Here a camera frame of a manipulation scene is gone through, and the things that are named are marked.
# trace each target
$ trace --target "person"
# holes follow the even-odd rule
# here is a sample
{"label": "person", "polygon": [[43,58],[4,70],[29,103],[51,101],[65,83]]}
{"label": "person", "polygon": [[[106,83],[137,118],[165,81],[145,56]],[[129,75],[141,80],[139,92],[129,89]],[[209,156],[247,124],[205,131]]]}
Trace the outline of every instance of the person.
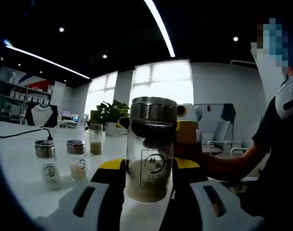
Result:
{"label": "person", "polygon": [[[293,66],[287,69],[287,76],[289,79],[293,77]],[[241,206],[253,216],[263,216],[269,224],[291,222],[293,114],[281,119],[276,111],[275,97],[269,103],[258,131],[253,136],[253,144],[242,156],[221,159],[205,155],[202,153],[201,145],[185,149],[179,146],[175,150],[176,156],[197,162],[208,177],[223,181],[246,177],[267,153],[270,153],[270,157],[260,177],[240,196]]]}

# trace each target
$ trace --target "black shirt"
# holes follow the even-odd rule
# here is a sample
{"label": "black shirt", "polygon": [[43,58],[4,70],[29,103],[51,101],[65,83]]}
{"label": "black shirt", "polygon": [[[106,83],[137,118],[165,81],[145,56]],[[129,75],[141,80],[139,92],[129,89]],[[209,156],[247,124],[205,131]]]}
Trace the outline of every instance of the black shirt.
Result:
{"label": "black shirt", "polygon": [[275,97],[253,142],[270,157],[259,179],[246,190],[248,210],[265,218],[289,216],[293,213],[293,114],[281,119]]}

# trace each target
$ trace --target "office desk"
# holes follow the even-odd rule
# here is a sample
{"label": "office desk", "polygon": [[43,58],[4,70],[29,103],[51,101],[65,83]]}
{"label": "office desk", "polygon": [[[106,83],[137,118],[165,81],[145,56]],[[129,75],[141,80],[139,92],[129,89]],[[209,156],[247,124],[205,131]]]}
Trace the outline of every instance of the office desk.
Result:
{"label": "office desk", "polygon": [[[12,135],[38,129],[26,125],[0,122],[0,135]],[[24,134],[17,137],[0,139],[0,165],[14,195],[32,217],[47,216],[58,208],[59,199],[78,183],[70,179],[67,164],[66,141],[84,140],[87,147],[89,180],[101,163],[126,158],[127,136],[103,137],[103,153],[99,156],[89,154],[89,134],[83,129],[48,128],[53,137],[57,154],[57,166],[62,178],[62,189],[47,190],[40,178],[40,168],[35,157],[35,141],[47,139],[45,130]],[[172,190],[172,177],[166,197],[156,204],[140,204],[127,196],[124,190],[124,204],[121,215],[121,230],[158,230],[164,217]]]}

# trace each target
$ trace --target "metal cap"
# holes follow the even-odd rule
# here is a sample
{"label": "metal cap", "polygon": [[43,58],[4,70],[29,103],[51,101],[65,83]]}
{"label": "metal cap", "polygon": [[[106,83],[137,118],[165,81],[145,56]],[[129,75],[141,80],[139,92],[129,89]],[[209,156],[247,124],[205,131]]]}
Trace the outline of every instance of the metal cap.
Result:
{"label": "metal cap", "polygon": [[36,141],[35,154],[38,158],[44,159],[55,157],[54,142],[48,140]]}
{"label": "metal cap", "polygon": [[103,130],[103,125],[102,124],[90,124],[90,129],[91,130],[102,131]]}
{"label": "metal cap", "polygon": [[85,142],[80,140],[67,141],[67,152],[74,155],[86,154]]}
{"label": "metal cap", "polygon": [[159,97],[139,97],[133,99],[131,119],[155,120],[161,122],[176,121],[176,102]]}

